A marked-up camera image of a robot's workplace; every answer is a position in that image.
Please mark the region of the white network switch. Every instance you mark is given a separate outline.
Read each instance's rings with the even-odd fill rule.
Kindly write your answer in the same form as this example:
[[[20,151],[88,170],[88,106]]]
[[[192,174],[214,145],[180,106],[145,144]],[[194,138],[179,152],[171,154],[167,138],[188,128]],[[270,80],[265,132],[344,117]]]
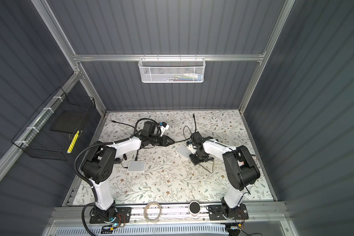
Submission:
[[[145,161],[130,161],[127,167],[129,173],[143,173],[146,168]]]
[[[184,145],[179,145],[179,147],[176,149],[176,153],[177,155],[179,155],[180,157],[183,157],[185,159],[189,159],[190,155],[192,154],[192,152],[189,150],[189,148],[187,148]]]

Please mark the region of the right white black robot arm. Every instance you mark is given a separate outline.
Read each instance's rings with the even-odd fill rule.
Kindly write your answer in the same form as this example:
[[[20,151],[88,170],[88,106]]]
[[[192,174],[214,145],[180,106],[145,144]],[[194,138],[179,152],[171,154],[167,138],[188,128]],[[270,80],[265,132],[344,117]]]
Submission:
[[[227,179],[230,183],[228,191],[221,199],[220,209],[213,205],[207,206],[210,220],[249,218],[245,205],[242,203],[248,186],[254,184],[261,176],[252,155],[246,146],[230,147],[212,137],[202,137],[199,132],[190,136],[195,153],[189,155],[194,165],[213,161],[214,157],[223,161]]]

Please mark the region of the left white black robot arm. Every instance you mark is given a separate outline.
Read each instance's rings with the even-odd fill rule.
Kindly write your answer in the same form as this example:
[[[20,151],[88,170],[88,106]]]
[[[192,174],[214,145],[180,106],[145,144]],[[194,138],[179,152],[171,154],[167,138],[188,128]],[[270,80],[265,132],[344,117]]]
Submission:
[[[173,145],[175,141],[164,135],[168,129],[169,125],[165,122],[158,123],[150,118],[141,118],[137,120],[133,133],[128,138],[106,143],[97,141],[77,155],[74,171],[92,189],[93,212],[102,222],[112,223],[123,219],[116,210],[108,181],[116,160],[120,160],[120,157],[128,152],[138,151],[149,145]]]

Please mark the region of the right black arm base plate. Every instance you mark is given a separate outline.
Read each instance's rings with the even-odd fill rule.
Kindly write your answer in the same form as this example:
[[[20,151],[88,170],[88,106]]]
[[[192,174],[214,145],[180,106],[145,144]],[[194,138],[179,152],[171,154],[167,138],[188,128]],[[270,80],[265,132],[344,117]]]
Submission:
[[[206,210],[211,221],[220,220],[248,220],[249,215],[245,204],[241,203],[235,208],[227,208],[222,205],[208,205]]]

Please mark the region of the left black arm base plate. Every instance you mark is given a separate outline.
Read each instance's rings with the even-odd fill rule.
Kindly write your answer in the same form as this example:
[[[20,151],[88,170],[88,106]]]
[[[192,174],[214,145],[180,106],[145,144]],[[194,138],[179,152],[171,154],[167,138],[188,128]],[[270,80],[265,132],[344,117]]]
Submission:
[[[93,207],[90,215],[90,224],[114,224],[116,227],[129,223],[132,208],[111,207],[108,210],[101,210],[97,206]]]

